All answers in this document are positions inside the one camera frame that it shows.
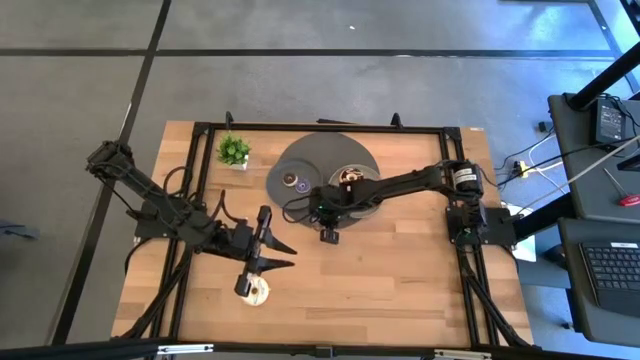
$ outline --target round black platform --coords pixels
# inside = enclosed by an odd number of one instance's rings
[[[311,168],[315,168],[319,175],[319,181],[309,175],[308,179],[312,186],[325,185],[331,176],[339,168],[350,164],[362,164],[377,173],[380,173],[378,164],[369,151],[359,142],[340,133],[326,132],[313,133],[304,136],[293,142],[282,153],[276,165],[269,171],[267,176],[267,193],[273,202],[283,206],[287,201],[304,196],[295,189],[286,187],[282,182],[283,169],[292,169],[291,164],[296,164],[301,173],[296,173],[296,166],[293,167],[296,175],[313,174]],[[290,204],[287,208],[294,206],[297,210],[287,210],[287,214],[293,219],[300,219],[307,215],[306,206],[308,201],[301,201],[299,204]],[[355,224],[359,219],[348,218],[340,222],[340,228]],[[308,219],[300,222],[306,226],[311,226]]]

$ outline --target green plant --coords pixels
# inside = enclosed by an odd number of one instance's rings
[[[249,150],[249,144],[242,138],[227,134],[220,142],[218,160],[227,165],[242,165],[247,161],[245,155],[249,155]]]

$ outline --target white pot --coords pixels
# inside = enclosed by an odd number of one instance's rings
[[[242,165],[240,165],[240,164],[229,165],[229,168],[231,168],[232,170],[245,171],[245,170],[247,170],[247,164],[249,164],[249,155],[248,154],[244,156],[244,164],[242,164]]]

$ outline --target black desk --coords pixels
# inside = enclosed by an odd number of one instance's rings
[[[564,153],[588,146],[591,113],[571,110],[561,95],[550,96],[548,101],[560,150]],[[640,119],[640,101],[623,103],[636,119]],[[632,126],[631,121],[627,121],[629,134],[632,134]],[[621,155],[631,154],[636,148],[635,144],[631,144]],[[563,160],[567,178],[575,176],[605,155],[606,152],[603,150],[594,148],[565,156]],[[555,224],[561,217],[640,224],[640,206],[618,206],[620,194],[602,170],[606,167],[628,193],[640,193],[640,173],[618,171],[616,166],[622,160],[616,157],[608,159],[571,183],[568,194],[516,221],[516,236],[524,239]]]
[[[567,257],[571,281],[570,304],[574,327],[597,342],[640,346],[640,318],[621,315],[596,306],[579,244],[586,241],[615,239],[620,242],[640,240],[640,225],[590,220],[560,219],[558,229]]]

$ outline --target table leg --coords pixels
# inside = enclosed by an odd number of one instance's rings
[[[554,225],[559,218],[575,218],[575,209],[571,200],[571,193],[562,195],[528,216],[513,223],[516,239],[523,240],[529,236]]]

